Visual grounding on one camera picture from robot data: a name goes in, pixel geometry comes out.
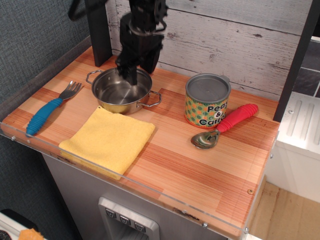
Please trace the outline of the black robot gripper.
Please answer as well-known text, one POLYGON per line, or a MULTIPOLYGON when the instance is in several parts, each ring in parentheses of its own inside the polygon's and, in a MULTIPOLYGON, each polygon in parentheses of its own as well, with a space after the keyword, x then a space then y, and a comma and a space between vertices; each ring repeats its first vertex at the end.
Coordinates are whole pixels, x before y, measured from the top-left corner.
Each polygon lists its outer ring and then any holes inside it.
POLYGON ((143 22, 142 16, 127 13, 120 19, 120 43, 122 51, 117 57, 118 74, 131 86, 137 85, 137 66, 152 74, 163 48, 164 35, 145 32, 134 23, 143 22))

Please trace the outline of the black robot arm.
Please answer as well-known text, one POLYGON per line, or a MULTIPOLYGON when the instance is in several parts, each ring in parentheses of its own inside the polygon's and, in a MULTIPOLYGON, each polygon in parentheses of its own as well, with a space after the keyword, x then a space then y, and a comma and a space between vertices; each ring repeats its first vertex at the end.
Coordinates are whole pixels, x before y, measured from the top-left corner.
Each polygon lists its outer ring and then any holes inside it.
POLYGON ((120 19, 122 51, 115 63, 119 75, 134 86, 137 67, 151 74, 158 63, 167 24, 168 6, 164 0, 130 0, 130 12, 120 19))

